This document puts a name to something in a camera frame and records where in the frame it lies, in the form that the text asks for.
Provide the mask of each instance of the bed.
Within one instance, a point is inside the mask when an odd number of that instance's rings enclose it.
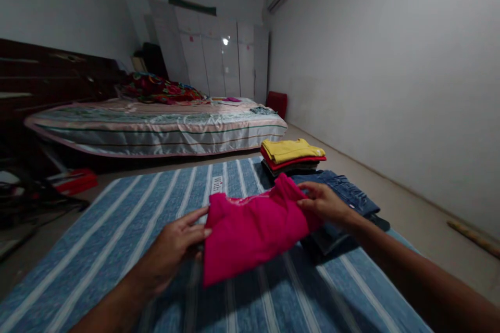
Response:
[[[120,158],[215,155],[278,141],[287,124],[250,99],[144,104],[126,99],[77,103],[27,117],[38,134],[79,151]]]
[[[161,228],[208,202],[213,181],[229,196],[270,188],[260,157],[113,181],[0,306],[0,331],[67,331],[151,245]],[[411,245],[393,230],[389,234]],[[374,331],[430,328],[358,248],[313,266],[297,244],[206,290],[185,263],[143,311],[136,331]]]

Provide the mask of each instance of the stack of folded clothes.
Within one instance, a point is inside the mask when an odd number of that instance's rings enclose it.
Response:
[[[264,157],[262,165],[274,178],[280,173],[315,171],[320,161],[325,161],[324,150],[311,146],[305,139],[271,142],[265,140],[260,147]]]

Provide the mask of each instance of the left hand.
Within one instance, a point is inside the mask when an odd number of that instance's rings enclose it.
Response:
[[[205,225],[194,225],[208,207],[200,208],[165,225],[149,250],[130,271],[134,282],[139,282],[153,295],[162,293],[177,273],[182,261],[195,255],[201,259],[201,252],[193,249],[212,232]]]

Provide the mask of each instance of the pink shirt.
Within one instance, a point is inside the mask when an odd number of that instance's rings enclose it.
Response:
[[[206,227],[203,286],[250,270],[292,248],[323,222],[302,211],[297,201],[307,196],[281,173],[275,187],[248,198],[210,196]]]

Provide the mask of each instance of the wardrobe door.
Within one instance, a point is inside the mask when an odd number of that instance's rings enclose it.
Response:
[[[158,0],[148,2],[168,78],[174,82],[190,84],[174,6]]]
[[[191,86],[203,91],[206,95],[210,95],[207,82],[207,71],[205,69],[205,58],[203,56],[202,39],[200,35],[188,35],[181,33],[181,42]]]
[[[219,17],[219,29],[226,95],[239,97],[241,96],[240,63],[238,61],[238,31],[236,21]]]
[[[262,26],[254,26],[254,100],[266,104],[267,99],[267,57],[269,52],[269,31]]]
[[[225,97],[219,19],[203,13],[198,14],[198,19],[210,96]]]
[[[238,55],[241,96],[254,98],[254,26],[238,22]]]

